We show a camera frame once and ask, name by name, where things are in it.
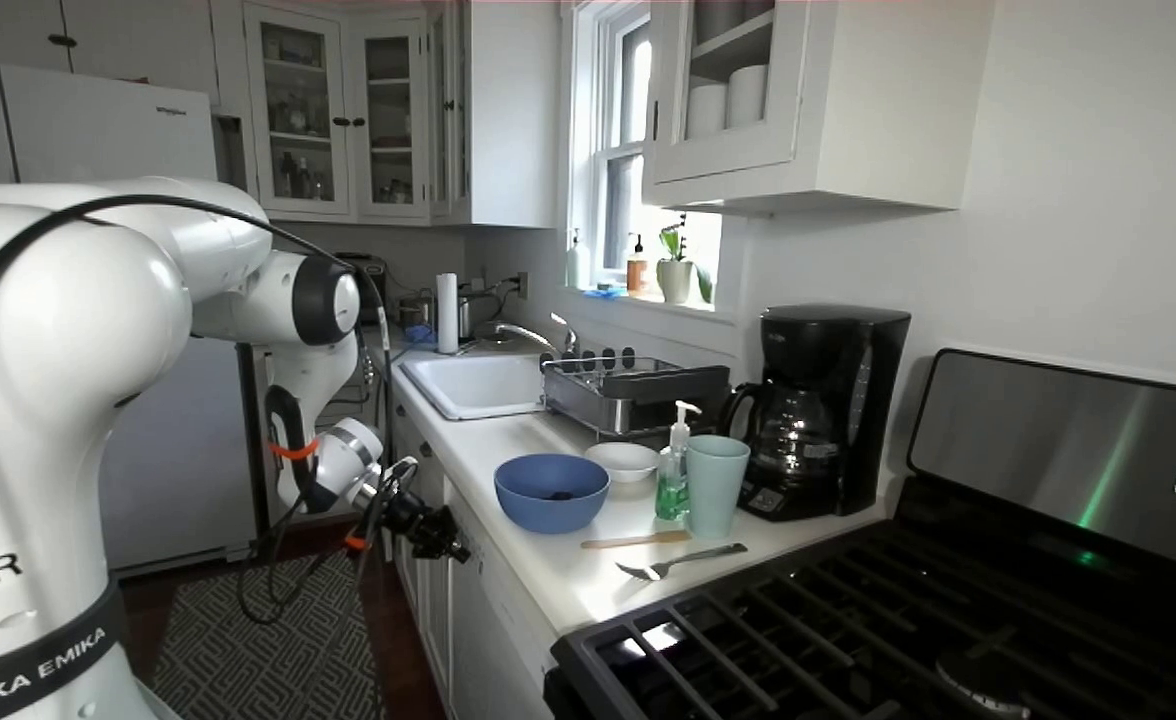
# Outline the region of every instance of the white countertop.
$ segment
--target white countertop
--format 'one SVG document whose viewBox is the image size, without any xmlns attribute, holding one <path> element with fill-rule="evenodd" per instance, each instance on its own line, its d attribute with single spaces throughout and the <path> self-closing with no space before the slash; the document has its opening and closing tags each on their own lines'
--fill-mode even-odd
<svg viewBox="0 0 1176 720">
<path fill-rule="evenodd" d="M 643 583 L 616 568 L 616 560 L 670 560 L 684 555 L 690 543 L 635 543 L 635 547 L 579 547 L 583 538 L 616 538 L 616 535 L 649 535 L 656 530 L 654 491 L 643 494 L 608 494 L 596 521 L 583 530 L 568 535 L 536 535 L 515 528 L 494 486 L 494 471 L 523 451 L 583 451 L 592 437 L 561 415 L 499 415 L 499 419 L 469 419 L 448 425 L 438 409 L 417 390 L 417 384 L 397 369 L 399 400 L 425 438 L 438 448 L 451 486 L 480 515 L 494 543 L 504 551 L 523 593 L 550 616 L 556 637 L 612 619 L 619 610 L 643 607 L 654 599 L 676 595 L 684 589 L 707 583 L 715 577 L 765 564 L 772 555 L 797 551 L 803 543 L 819 543 L 830 535 L 866 528 L 884 521 L 879 502 L 857 515 L 819 515 L 819 521 L 789 521 L 767 525 L 747 513 L 736 513 L 736 538 L 747 543 L 741 555 L 702 560 L 673 568 L 670 581 Z"/>
</svg>

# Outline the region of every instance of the gas stove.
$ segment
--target gas stove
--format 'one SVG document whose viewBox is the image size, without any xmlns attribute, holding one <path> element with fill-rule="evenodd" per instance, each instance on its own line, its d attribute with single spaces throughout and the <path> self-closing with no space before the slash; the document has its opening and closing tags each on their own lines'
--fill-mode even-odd
<svg viewBox="0 0 1176 720">
<path fill-rule="evenodd" d="M 563 637 L 556 715 L 1176 715 L 1176 388 L 942 350 L 897 521 Z"/>
</svg>

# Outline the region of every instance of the floor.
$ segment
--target floor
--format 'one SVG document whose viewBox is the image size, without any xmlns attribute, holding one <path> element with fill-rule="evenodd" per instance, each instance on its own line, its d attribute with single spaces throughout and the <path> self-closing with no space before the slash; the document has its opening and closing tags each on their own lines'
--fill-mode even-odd
<svg viewBox="0 0 1176 720">
<path fill-rule="evenodd" d="M 345 528 L 308 528 L 289 535 L 283 555 L 308 555 L 308 551 L 341 551 Z M 196 564 L 166 577 L 142 577 L 126 581 L 126 610 L 129 610 L 129 655 L 136 665 L 136 676 L 154 676 L 157 652 L 166 641 L 166 619 L 172 607 L 172 595 L 183 581 L 199 581 L 212 572 L 229 572 L 229 564 Z M 382 689 L 387 703 L 387 720 L 446 720 L 417 619 L 406 604 L 399 581 L 393 564 L 382 564 L 382 547 L 369 555 L 365 572 L 365 610 L 369 610 L 369 632 L 382 665 Z"/>
</svg>

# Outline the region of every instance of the stainless steel oven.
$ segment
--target stainless steel oven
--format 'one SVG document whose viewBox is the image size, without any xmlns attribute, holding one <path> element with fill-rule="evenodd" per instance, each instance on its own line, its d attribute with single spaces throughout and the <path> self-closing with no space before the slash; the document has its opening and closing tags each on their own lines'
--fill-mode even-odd
<svg viewBox="0 0 1176 720">
<path fill-rule="evenodd" d="M 887 525 L 563 637 L 556 715 L 1176 720 L 1176 388 L 950 347 Z"/>
</svg>

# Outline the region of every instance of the green cup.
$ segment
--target green cup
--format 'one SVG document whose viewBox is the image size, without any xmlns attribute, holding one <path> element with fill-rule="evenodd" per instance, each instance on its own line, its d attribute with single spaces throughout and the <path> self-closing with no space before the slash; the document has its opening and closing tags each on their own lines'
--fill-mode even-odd
<svg viewBox="0 0 1176 720">
<path fill-rule="evenodd" d="M 726 543 L 731 538 L 731 515 L 741 502 L 747 469 L 747 445 L 731 437 L 693 437 L 684 448 L 690 471 L 690 535 L 697 543 Z"/>
</svg>

